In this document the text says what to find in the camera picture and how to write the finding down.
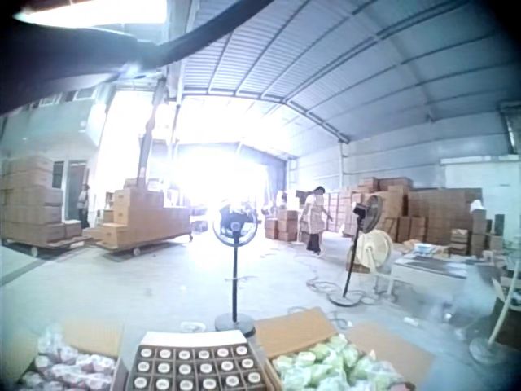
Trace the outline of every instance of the white wall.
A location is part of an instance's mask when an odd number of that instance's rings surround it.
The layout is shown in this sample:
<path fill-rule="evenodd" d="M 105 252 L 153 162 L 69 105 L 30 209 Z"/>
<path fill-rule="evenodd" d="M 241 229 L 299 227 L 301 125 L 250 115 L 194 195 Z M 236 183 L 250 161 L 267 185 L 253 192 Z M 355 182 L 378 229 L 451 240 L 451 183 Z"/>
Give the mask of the white wall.
<path fill-rule="evenodd" d="M 446 187 L 481 187 L 487 218 L 505 215 L 506 239 L 521 232 L 521 160 L 518 156 L 441 161 Z"/>
<path fill-rule="evenodd" d="M 444 186 L 440 160 L 465 156 L 503 156 L 509 142 L 496 112 L 460 116 L 394 130 L 344 146 L 343 185 L 356 186 L 365 177 L 406 176 L 416 187 Z M 339 187 L 339 146 L 297 159 L 294 188 L 322 184 Z"/>

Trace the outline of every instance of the cardboard flap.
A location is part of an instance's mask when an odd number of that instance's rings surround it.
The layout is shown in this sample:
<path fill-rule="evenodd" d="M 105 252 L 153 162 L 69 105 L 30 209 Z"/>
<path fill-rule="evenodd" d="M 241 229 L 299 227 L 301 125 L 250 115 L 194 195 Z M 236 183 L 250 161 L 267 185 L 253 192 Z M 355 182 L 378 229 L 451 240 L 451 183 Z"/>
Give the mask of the cardboard flap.
<path fill-rule="evenodd" d="M 38 337 L 36 334 L 20 329 L 2 347 L 2 378 L 16 382 L 38 355 Z"/>
<path fill-rule="evenodd" d="M 268 358 L 295 352 L 337 334 L 318 307 L 255 322 L 256 338 Z"/>
<path fill-rule="evenodd" d="M 346 332 L 359 350 L 374 350 L 378 360 L 389 361 L 408 381 L 419 385 L 428 375 L 434 356 L 377 323 L 359 323 Z"/>
<path fill-rule="evenodd" d="M 86 353 L 117 357 L 120 352 L 123 327 L 118 323 L 95 320 L 65 320 L 63 340 Z"/>

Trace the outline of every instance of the box of jars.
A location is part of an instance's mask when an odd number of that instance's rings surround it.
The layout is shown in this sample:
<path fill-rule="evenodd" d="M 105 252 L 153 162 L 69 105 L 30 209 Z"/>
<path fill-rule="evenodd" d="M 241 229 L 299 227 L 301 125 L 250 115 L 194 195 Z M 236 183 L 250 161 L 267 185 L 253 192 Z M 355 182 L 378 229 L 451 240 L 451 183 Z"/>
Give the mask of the box of jars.
<path fill-rule="evenodd" d="M 241 332 L 148 332 L 138 347 L 128 391 L 271 390 Z"/>

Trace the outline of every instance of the pallet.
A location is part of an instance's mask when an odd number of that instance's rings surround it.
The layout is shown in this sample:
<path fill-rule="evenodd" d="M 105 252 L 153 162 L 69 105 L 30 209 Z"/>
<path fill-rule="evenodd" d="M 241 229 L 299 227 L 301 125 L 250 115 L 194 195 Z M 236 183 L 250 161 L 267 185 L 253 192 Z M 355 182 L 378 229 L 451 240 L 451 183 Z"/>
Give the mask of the pallet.
<path fill-rule="evenodd" d="M 57 240 L 55 242 L 49 242 L 45 244 L 32 244 L 32 243 L 25 243 L 19 240 L 14 240 L 10 238 L 2 238 L 2 244 L 22 244 L 25 246 L 31 246 L 31 255 L 33 257 L 38 257 L 38 254 L 40 252 L 40 249 L 51 249 L 51 250 L 57 250 L 57 249 L 65 249 L 70 248 L 73 244 L 80 243 L 80 242 L 86 242 L 90 239 L 90 236 L 75 236 L 70 239 L 63 239 L 63 240 Z"/>
<path fill-rule="evenodd" d="M 163 243 L 166 240 L 176 239 L 176 238 L 179 238 L 179 237 L 185 236 L 185 235 L 188 235 L 190 237 L 190 242 L 194 239 L 191 232 L 185 232 L 185 233 L 182 233 L 179 235 L 168 236 L 166 238 L 161 238 L 161 239 L 148 240 L 146 242 L 129 244 L 128 246 L 123 246 L 123 247 L 107 246 L 106 244 L 102 244 L 102 242 L 98 242 L 98 243 L 96 243 L 96 245 L 104 250 L 109 251 L 110 253 L 120 253 L 123 251 L 132 250 L 132 254 L 135 257 L 138 257 L 141 254 L 140 247 Z"/>

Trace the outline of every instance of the fan base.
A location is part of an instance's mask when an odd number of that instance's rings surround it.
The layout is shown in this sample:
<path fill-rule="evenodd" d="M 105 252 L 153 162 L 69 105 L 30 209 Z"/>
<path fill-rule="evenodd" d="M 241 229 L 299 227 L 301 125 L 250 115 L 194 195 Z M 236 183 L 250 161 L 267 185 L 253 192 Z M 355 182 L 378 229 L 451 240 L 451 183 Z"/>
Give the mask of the fan base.
<path fill-rule="evenodd" d="M 237 314 L 237 322 L 232 319 L 232 314 L 219 315 L 215 319 L 215 329 L 217 332 L 239 330 L 246 338 L 254 336 L 256 332 L 255 321 L 245 314 Z"/>
<path fill-rule="evenodd" d="M 339 293 L 332 293 L 327 295 L 327 300 L 329 300 L 334 305 L 337 305 L 338 307 L 354 307 L 355 305 L 360 304 L 361 296 L 361 293 L 348 292 L 345 297 Z"/>
<path fill-rule="evenodd" d="M 469 344 L 469 350 L 472 358 L 484 365 L 498 365 L 506 361 L 506 351 L 497 343 L 488 346 L 488 340 L 485 338 L 475 338 Z"/>

